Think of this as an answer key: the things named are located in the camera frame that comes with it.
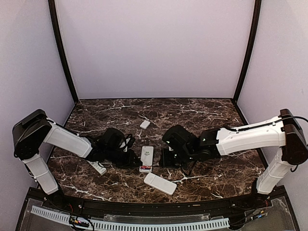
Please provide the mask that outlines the white TCL remote control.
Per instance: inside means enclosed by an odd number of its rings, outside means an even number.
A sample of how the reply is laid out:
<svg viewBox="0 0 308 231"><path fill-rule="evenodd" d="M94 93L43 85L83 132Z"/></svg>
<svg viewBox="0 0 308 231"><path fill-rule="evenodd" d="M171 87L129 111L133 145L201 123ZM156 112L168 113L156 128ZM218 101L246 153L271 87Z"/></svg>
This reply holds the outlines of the white TCL remote control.
<svg viewBox="0 0 308 231"><path fill-rule="evenodd" d="M141 162L142 165L139 168L141 173L151 173L153 169L154 147L143 146L141 149Z"/></svg>

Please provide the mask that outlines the white battery cover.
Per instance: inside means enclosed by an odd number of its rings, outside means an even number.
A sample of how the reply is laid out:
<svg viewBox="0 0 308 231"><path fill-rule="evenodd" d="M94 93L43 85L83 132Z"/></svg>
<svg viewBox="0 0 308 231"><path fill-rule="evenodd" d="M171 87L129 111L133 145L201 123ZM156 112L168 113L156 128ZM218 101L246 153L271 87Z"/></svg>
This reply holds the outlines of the white battery cover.
<svg viewBox="0 0 308 231"><path fill-rule="evenodd" d="M150 121L144 120L144 121L140 124L140 128L142 128L142 129L147 129L147 128L149 127L150 123L151 123Z"/></svg>

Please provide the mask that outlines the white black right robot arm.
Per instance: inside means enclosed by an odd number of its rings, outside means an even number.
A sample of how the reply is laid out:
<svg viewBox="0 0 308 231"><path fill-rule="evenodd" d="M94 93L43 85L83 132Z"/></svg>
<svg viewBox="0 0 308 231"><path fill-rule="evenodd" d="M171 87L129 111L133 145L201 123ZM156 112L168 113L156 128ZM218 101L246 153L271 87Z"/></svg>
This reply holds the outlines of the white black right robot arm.
<svg viewBox="0 0 308 231"><path fill-rule="evenodd" d="M181 125L172 126L162 137L161 167L183 167L190 162L205 162L239 151L277 146L274 159L256 180L254 191L246 197L250 209L264 201L276 184L291 170L308 159L308 145L303 130L289 109L269 120L241 127L208 129L195 136Z"/></svg>

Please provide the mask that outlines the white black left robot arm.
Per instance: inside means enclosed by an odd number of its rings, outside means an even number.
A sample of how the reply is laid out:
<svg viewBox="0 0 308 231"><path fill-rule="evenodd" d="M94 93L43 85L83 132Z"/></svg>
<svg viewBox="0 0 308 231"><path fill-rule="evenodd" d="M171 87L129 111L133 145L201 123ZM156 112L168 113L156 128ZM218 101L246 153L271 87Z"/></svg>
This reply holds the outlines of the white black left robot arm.
<svg viewBox="0 0 308 231"><path fill-rule="evenodd" d="M13 126L14 157L20 159L41 189L49 196L49 202L58 210L68 206L68 199L60 192L60 186L39 154L43 143L51 144L89 162L105 160L117 168L140 167L142 161L132 149L135 138L124 135L115 128L108 128L103 135L92 138L81 136L47 117L38 109Z"/></svg>

